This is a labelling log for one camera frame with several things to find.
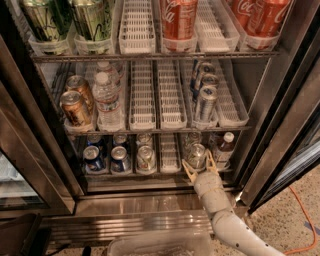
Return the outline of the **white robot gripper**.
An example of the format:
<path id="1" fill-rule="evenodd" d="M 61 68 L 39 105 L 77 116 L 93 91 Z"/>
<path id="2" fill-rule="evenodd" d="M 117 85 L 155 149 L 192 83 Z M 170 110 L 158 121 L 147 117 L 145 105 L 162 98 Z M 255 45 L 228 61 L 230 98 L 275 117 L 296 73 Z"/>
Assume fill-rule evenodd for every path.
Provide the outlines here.
<path id="1" fill-rule="evenodd" d="M 232 206 L 224 191 L 222 180 L 217 174 L 218 169 L 212 153 L 209 149 L 206 149 L 205 154 L 206 172 L 198 175 L 185 159 L 182 160 L 184 170 L 191 183 L 194 184 L 194 189 L 209 215 L 214 215 L 223 210 L 231 210 Z"/>

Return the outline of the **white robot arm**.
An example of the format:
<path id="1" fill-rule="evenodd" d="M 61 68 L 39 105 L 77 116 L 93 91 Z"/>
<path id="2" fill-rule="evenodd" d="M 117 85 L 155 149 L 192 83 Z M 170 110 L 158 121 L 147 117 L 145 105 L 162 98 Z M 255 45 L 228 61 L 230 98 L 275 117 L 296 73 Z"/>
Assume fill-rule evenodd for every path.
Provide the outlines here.
<path id="1" fill-rule="evenodd" d="M 212 154 L 209 150 L 205 154 L 206 166 L 203 172 L 196 173 L 185 159 L 182 165 L 209 218 L 215 237 L 246 256 L 285 256 L 258 237 L 235 214 Z"/>

